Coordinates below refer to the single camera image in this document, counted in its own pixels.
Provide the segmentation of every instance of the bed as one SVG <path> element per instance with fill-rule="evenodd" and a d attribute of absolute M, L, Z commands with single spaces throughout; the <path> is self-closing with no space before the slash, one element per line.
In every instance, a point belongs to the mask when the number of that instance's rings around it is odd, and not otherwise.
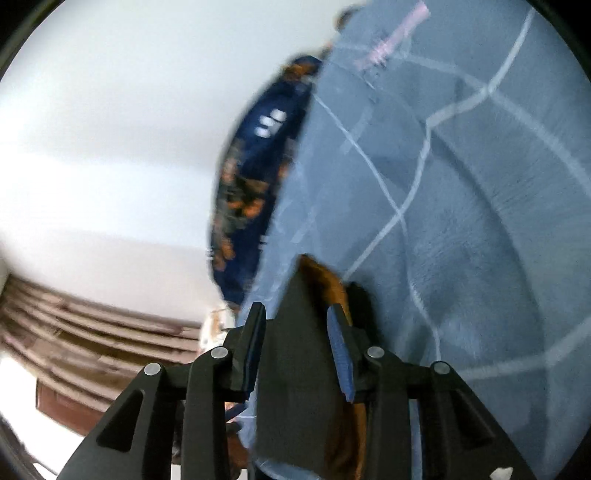
<path fill-rule="evenodd" d="M 590 131 L 589 81 L 527 1 L 376 0 L 323 66 L 239 323 L 310 254 L 553 478 L 591 423 Z M 256 396 L 241 418 L 252 445 Z"/>

